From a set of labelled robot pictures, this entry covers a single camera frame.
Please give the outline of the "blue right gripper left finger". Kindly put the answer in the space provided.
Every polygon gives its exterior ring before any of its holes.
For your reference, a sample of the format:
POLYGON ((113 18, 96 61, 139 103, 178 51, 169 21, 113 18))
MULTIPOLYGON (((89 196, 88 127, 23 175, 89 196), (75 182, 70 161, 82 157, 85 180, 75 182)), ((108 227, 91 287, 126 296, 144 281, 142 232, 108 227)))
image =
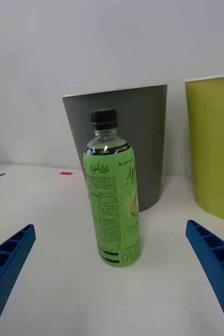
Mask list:
POLYGON ((35 240, 29 224, 0 245, 0 317, 35 240))

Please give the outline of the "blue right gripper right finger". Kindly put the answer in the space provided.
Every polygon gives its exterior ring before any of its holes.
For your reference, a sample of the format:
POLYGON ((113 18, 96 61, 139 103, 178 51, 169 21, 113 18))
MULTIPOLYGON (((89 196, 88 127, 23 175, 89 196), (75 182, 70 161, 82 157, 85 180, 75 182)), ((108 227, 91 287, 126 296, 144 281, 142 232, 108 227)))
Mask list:
POLYGON ((224 241, 193 220, 187 221, 186 237, 224 313, 224 241))

